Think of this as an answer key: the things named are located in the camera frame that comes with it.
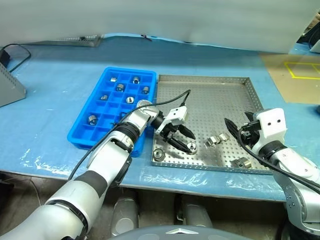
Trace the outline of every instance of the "white backdrop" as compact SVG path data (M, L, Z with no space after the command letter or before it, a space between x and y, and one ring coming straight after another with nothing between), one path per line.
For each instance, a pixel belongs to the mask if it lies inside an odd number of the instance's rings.
M320 0L0 0L0 45L133 33L287 53Z

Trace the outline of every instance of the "metal sheet tray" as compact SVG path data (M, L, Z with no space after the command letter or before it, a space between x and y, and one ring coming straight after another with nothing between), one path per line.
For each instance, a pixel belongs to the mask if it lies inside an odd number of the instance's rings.
M188 155L176 150L159 136L154 135L153 150L161 148L165 152L162 162L152 159L155 166L172 168L202 169L211 171L240 172L249 174L271 174L271 171L247 154L230 136L230 139L216 147L205 148L206 140L220 133L228 133L224 118L231 119L238 126L248 122L245 111L263 110L257 93L248 77L212 77L186 75L159 75L157 102L172 99L191 89L186 102L189 117L186 126L196 136L198 150ZM167 114L178 106L174 102L159 106ZM180 133L175 137L184 143L191 142ZM251 162L250 168L232 167L231 161L245 157Z

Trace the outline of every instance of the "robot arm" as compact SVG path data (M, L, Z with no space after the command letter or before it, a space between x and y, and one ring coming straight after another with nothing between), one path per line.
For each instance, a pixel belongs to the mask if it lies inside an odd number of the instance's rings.
M141 100L137 106L149 104L151 102ZM68 181L44 205L0 239L84 239L98 216L108 188L119 184L126 174L132 161L130 153L147 125L153 126L156 134L163 136L168 143L174 139L173 135L168 137L169 133L179 129L184 130L183 134L195 138L190 130L182 126L187 108L180 106L174 111L175 114L168 119L154 106L133 111L92 152L84 174ZM190 152L183 142L174 143L177 143L179 150Z
M274 166L273 176L284 191L289 221L305 233L320 236L320 171L312 161L284 145L287 131L284 111L274 108L245 114L250 122L242 127L244 131L241 131L240 139L237 126L225 119L228 130L239 143L241 141L243 147L249 146L254 155L266 160L271 167ZM315 189L310 189L277 169L313 183Z

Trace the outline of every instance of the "blue plastic tray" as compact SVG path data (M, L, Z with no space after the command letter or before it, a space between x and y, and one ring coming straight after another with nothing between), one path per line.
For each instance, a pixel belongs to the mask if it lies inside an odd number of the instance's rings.
M133 83L133 78L138 77L139 83ZM134 109L137 102L146 99L154 100L157 83L157 74L154 71L107 67L101 75L98 83L86 101L79 116L67 135L69 142L77 148L90 149L117 123L124 113ZM116 91L117 85L123 84L124 91ZM149 87L149 93L143 94L143 88ZM100 98L107 95L107 100ZM127 97L134 97L134 102L126 102ZM97 117L96 125L90 125L88 117ZM138 157L143 150L145 133L143 133L131 153L132 157Z

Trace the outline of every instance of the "yellow tape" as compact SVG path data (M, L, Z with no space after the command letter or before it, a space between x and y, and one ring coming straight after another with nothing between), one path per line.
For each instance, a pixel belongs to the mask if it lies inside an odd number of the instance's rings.
M312 80L320 80L320 77L313 77L313 76L296 76L288 64L295 64L295 65L310 65L314 68L314 70L320 74L320 70L316 66L320 66L320 63L313 63L313 62L293 62L293 61L286 61L283 63L286 69L291 74L293 79L312 79Z

